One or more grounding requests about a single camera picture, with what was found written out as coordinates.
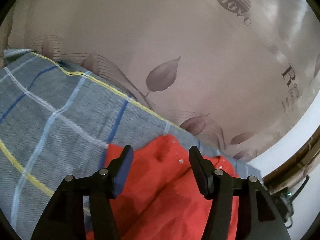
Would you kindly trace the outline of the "brown wooden door frame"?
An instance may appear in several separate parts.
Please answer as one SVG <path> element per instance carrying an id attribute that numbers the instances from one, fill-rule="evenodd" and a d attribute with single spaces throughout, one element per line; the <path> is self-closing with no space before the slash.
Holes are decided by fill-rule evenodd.
<path id="1" fill-rule="evenodd" d="M 270 194 L 302 181 L 319 164 L 319 127 L 309 140 L 285 163 L 266 175 L 263 180 Z"/>

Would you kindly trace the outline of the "red knit sweater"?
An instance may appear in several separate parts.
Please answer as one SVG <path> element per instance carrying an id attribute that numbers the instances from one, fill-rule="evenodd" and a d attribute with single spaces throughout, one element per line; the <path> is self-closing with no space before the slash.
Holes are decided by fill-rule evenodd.
<path id="1" fill-rule="evenodd" d="M 111 200 L 121 239 L 201 239 L 211 204 L 173 135 L 134 152 L 125 187 Z"/>

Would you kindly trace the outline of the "beige leaf print curtain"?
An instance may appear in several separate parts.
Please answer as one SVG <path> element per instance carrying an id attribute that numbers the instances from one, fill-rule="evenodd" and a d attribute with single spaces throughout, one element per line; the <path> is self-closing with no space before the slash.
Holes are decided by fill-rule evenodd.
<path id="1" fill-rule="evenodd" d="M 246 161 L 319 93 L 306 0 L 16 0 L 1 24 L 8 48 L 78 63 Z"/>

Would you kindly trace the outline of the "grey plaid bed sheet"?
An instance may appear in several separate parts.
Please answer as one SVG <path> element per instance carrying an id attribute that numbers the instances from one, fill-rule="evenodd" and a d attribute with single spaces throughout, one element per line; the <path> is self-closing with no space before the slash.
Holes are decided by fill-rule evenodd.
<path id="1" fill-rule="evenodd" d="M 30 239 L 64 176 L 92 175 L 111 143 L 135 150 L 160 135 L 210 147 L 78 64 L 8 49 L 1 69 L 1 210 Z"/>

